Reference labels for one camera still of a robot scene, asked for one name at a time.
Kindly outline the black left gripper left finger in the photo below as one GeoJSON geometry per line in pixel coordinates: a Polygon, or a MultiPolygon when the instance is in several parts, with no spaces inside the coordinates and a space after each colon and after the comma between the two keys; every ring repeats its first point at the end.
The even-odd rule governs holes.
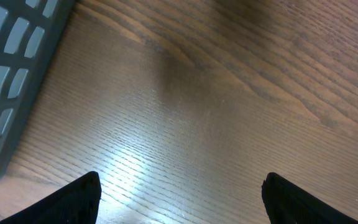
{"type": "Polygon", "coordinates": [[[95,224],[101,199],[101,183],[88,172],[0,224],[95,224]]]}

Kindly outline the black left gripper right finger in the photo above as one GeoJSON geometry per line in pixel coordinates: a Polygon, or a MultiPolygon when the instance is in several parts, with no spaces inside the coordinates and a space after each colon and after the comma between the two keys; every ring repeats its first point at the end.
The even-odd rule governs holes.
{"type": "Polygon", "coordinates": [[[274,224],[358,224],[357,220],[274,172],[268,173],[263,181],[262,200],[269,220],[274,224]]]}

